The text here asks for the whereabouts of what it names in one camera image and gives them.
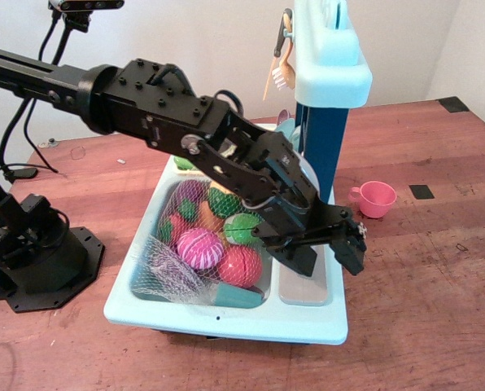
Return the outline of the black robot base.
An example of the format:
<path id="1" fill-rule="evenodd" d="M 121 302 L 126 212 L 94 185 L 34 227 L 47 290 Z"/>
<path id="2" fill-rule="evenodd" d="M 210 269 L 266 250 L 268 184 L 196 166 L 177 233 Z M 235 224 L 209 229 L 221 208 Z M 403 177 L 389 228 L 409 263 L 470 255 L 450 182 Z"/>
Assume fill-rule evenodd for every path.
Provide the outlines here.
<path id="1" fill-rule="evenodd" d="M 96 280 L 104 249 L 46 197 L 18 202 L 0 186 L 0 301 L 16 313 L 67 304 Z"/>

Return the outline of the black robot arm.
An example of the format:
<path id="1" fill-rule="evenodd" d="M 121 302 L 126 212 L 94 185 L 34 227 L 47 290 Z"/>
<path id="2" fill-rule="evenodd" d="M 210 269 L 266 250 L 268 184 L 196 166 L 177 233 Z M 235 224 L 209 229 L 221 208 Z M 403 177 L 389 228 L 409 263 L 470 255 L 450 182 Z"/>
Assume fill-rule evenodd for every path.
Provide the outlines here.
<path id="1" fill-rule="evenodd" d="M 262 217 L 253 235 L 298 274 L 313 273 L 318 244 L 351 274 L 364 268 L 364 227 L 350 209 L 320 199 L 287 138 L 226 101 L 195 95 L 172 64 L 137 59 L 84 70 L 0 50 L 0 88 L 78 115 L 96 133 L 125 134 L 186 158 Z"/>

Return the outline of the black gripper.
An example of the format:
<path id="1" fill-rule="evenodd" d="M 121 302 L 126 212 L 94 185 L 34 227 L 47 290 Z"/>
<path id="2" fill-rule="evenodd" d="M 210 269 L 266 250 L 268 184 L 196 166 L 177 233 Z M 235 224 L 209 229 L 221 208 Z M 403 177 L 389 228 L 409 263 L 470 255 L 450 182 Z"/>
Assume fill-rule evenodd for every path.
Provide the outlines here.
<path id="1" fill-rule="evenodd" d="M 263 221 L 253 229 L 266 251 L 298 275 L 312 277 L 317 253 L 312 245 L 328 244 L 337 262 L 351 275 L 364 269 L 367 229 L 352 211 L 323 202 L 318 194 L 300 199 L 273 194 L 248 200 L 248 209 Z"/>

